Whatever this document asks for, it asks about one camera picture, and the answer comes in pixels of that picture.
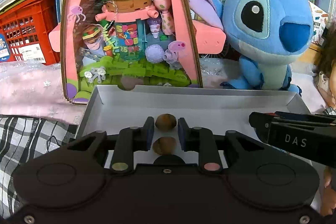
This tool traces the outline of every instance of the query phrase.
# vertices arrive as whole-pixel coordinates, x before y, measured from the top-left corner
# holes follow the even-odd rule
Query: plush eye
[[[235,23],[244,33],[256,38],[269,35],[269,0],[240,0]]]
[[[241,11],[242,22],[255,32],[263,31],[264,8],[257,1],[250,1],[245,4]]]

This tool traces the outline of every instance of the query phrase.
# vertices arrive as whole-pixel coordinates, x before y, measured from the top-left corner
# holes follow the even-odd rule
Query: plush ear
[[[189,0],[189,5],[209,25],[223,30],[223,4],[219,0]]]

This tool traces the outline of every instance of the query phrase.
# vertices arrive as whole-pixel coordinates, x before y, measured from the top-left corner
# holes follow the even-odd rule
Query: purple ball
[[[150,45],[145,50],[147,61],[152,64],[161,63],[163,61],[164,54],[165,51],[163,50],[163,48],[157,44]]]

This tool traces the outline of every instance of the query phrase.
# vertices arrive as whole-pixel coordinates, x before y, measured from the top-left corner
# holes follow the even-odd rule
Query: hair
[[[319,71],[323,71],[328,78],[330,78],[334,60],[336,60],[336,23],[333,23],[329,29],[318,64]]]

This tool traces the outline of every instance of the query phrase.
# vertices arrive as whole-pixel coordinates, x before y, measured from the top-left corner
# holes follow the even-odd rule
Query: checkered cloth
[[[21,203],[13,186],[13,172],[20,164],[58,148],[75,137],[77,126],[46,119],[0,115],[0,215],[8,218]]]
[[[333,109],[331,106],[323,110],[322,113],[325,115],[334,115],[334,116],[336,115],[335,109]]]

